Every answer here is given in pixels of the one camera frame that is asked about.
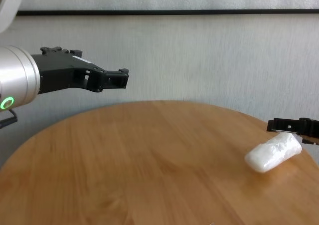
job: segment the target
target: round wooden table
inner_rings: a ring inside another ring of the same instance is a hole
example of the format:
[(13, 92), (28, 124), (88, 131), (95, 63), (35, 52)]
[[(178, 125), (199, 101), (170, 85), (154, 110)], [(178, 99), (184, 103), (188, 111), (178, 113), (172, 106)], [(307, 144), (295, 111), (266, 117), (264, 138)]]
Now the round wooden table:
[(0, 172), (1, 225), (318, 225), (307, 152), (265, 174), (244, 156), (275, 136), (211, 105), (139, 102), (61, 121)]

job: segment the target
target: white crumpled object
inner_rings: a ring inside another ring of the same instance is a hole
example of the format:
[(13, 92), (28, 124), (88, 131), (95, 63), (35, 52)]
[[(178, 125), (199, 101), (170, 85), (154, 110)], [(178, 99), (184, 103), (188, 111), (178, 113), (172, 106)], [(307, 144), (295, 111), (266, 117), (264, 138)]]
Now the white crumpled object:
[(301, 151), (302, 147), (294, 135), (282, 132), (250, 151), (245, 161), (253, 170), (264, 173)]

